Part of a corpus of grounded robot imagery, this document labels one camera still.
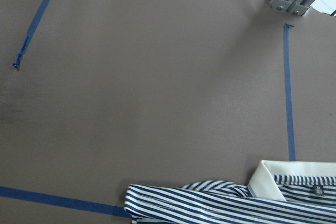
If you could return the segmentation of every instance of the striped shirt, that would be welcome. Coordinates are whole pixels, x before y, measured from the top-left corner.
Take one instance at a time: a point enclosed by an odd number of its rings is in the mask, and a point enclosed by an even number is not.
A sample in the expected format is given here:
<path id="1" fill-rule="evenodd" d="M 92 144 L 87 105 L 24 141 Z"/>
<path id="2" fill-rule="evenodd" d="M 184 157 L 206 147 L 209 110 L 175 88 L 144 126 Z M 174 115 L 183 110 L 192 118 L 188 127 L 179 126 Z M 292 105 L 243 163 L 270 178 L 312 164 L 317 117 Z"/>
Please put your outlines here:
<path id="1" fill-rule="evenodd" d="M 130 185 L 132 223 L 336 223 L 336 164 L 261 161 L 248 186 Z"/>

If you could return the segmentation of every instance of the blue line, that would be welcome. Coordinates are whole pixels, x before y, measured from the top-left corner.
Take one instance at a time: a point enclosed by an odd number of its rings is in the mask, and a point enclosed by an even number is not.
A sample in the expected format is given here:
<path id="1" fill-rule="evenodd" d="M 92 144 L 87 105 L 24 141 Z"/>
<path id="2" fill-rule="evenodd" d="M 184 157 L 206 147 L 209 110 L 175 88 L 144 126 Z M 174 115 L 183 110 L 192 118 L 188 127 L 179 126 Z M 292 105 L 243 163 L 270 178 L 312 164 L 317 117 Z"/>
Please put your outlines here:
<path id="1" fill-rule="evenodd" d="M 284 25 L 283 43 L 284 53 L 283 62 L 285 70 L 285 92 L 286 92 L 286 112 L 287 112 L 287 138 L 288 138 L 288 152 L 289 161 L 295 161 L 295 139 L 293 126 L 293 111 L 292 111 L 292 91 L 290 84 L 290 64 L 289 64 L 289 28 L 293 25 Z"/>
<path id="2" fill-rule="evenodd" d="M 32 191 L 23 191 L 3 186 L 0 186 L 0 196 L 88 212 L 97 212 L 99 214 L 131 218 L 131 216 L 126 213 L 122 207 L 110 206 L 78 199 L 64 198 L 48 194 L 34 193 Z"/>
<path id="3" fill-rule="evenodd" d="M 16 55 L 15 57 L 15 62 L 12 64 L 15 68 L 19 68 L 20 67 L 20 63 L 22 61 L 23 55 L 26 53 L 27 48 L 30 44 L 30 41 L 32 40 L 34 33 L 36 31 L 36 28 L 38 26 L 38 24 L 40 23 L 42 16 L 49 4 L 50 0 L 42 0 L 42 3 L 40 4 L 39 9 L 37 10 L 33 21 L 31 22 L 28 31 L 27 31 L 27 35 L 23 41 L 23 44 L 21 46 L 21 49 L 19 51 L 19 53 Z"/>

